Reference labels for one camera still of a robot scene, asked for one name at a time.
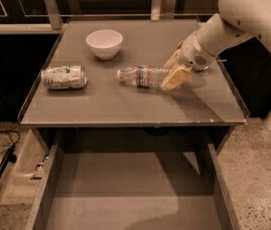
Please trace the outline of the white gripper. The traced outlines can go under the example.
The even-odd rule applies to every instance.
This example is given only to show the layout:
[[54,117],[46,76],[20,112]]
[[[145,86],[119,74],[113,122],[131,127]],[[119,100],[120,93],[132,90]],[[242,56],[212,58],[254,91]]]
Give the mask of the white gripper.
[[[178,59],[185,65],[176,64]],[[170,91],[179,87],[191,78],[194,66],[210,66],[214,61],[215,56],[210,55],[201,47],[196,32],[193,32],[183,41],[180,50],[177,49],[164,64],[164,68],[170,71],[161,83],[161,88]]]

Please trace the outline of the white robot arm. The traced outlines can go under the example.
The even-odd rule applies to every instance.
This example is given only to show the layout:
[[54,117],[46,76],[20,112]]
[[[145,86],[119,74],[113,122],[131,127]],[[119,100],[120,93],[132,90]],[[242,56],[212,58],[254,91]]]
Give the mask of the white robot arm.
[[218,13],[181,41],[165,67],[161,83],[172,90],[185,83],[191,71],[202,71],[228,48],[256,38],[271,54],[271,0],[218,0]]

